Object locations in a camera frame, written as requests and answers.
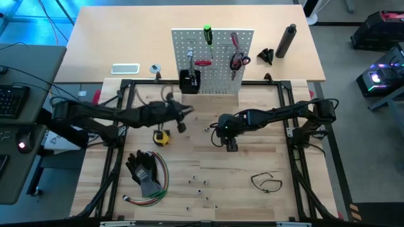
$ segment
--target wooden table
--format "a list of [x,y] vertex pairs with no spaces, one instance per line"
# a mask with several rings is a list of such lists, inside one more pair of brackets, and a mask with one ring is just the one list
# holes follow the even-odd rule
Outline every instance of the wooden table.
[[[291,23],[297,25],[297,34],[285,58],[275,58],[272,66],[258,59],[263,49],[276,50]],[[115,63],[140,64],[139,74],[120,78],[154,77],[149,72],[153,64],[162,66],[163,78],[178,78],[171,29],[205,24],[255,30],[244,79],[270,73],[275,80],[325,80],[301,5],[90,6],[80,10],[55,82],[103,82],[113,76]]]
[[[291,82],[295,101],[310,99],[306,80]],[[120,83],[120,79],[105,79],[100,102],[114,96]],[[136,85],[136,87],[145,102],[160,100],[161,85]],[[125,219],[153,221],[285,221],[288,217],[297,217],[282,122],[275,122],[259,131],[237,137],[239,152],[235,153],[226,152],[225,147],[214,147],[210,141],[211,131],[203,130],[211,123],[217,122],[218,116],[223,113],[236,113],[246,108],[268,110],[279,107],[276,87],[242,86],[238,96],[181,95],[175,87],[174,98],[195,108],[195,112],[188,115],[184,121],[186,132],[179,134],[175,122],[165,124],[164,129],[171,130],[172,140],[168,146],[158,147],[152,141],[156,126],[130,129],[124,147],[124,162],[129,153],[135,153],[138,149],[159,152],[168,164],[169,192],[160,203],[152,207],[138,207],[124,201],[123,194],[139,198],[141,192],[123,163],[116,195],[115,218],[118,215],[125,215]],[[141,103],[136,98],[133,106],[139,105]],[[311,143],[321,146],[317,140]],[[102,146],[87,149],[71,215],[83,210],[100,187],[106,150]],[[335,201],[322,152],[316,148],[308,148],[306,159],[313,191],[328,210],[336,215]],[[250,182],[250,176],[261,172],[272,172],[274,179],[283,181],[283,187],[271,194],[256,189]],[[196,180],[188,184],[193,175],[196,176]],[[202,184],[204,180],[208,181],[208,185]],[[198,189],[203,191],[202,194],[197,194]],[[109,195],[107,191],[104,212]],[[304,193],[302,199],[306,214],[309,214]]]

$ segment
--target keyboard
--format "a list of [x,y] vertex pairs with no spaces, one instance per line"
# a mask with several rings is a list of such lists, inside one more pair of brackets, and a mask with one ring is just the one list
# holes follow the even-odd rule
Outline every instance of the keyboard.
[[17,119],[29,92],[27,86],[0,85],[0,119]]

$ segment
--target black water bottle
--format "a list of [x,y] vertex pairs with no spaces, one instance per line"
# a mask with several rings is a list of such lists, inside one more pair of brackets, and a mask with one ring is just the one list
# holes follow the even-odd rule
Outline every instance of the black water bottle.
[[275,53],[275,56],[277,58],[285,57],[285,54],[288,51],[289,46],[296,35],[296,32],[297,30],[295,24],[291,24],[289,27],[286,28],[285,33],[283,34],[283,37],[280,40],[279,46]]

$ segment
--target black glove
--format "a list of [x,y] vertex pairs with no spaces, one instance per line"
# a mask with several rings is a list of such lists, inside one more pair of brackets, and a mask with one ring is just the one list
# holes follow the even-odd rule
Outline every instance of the black glove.
[[132,174],[132,179],[141,187],[143,197],[149,197],[162,187],[157,180],[157,165],[154,155],[138,150],[136,157],[131,153],[125,163]]

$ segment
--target colored wires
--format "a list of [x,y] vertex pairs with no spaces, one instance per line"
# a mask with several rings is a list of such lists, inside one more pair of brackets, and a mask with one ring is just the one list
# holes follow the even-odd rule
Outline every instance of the colored wires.
[[153,154],[156,160],[160,163],[161,167],[163,168],[163,175],[164,175],[164,185],[163,189],[160,192],[157,192],[155,195],[152,195],[151,199],[146,199],[146,200],[135,200],[130,198],[127,195],[123,195],[123,199],[127,202],[130,202],[132,204],[138,205],[138,206],[152,206],[160,202],[164,196],[166,195],[168,189],[169,189],[169,169],[167,168],[167,164],[164,162],[163,158],[157,153],[157,152],[150,152],[146,151],[149,154]]

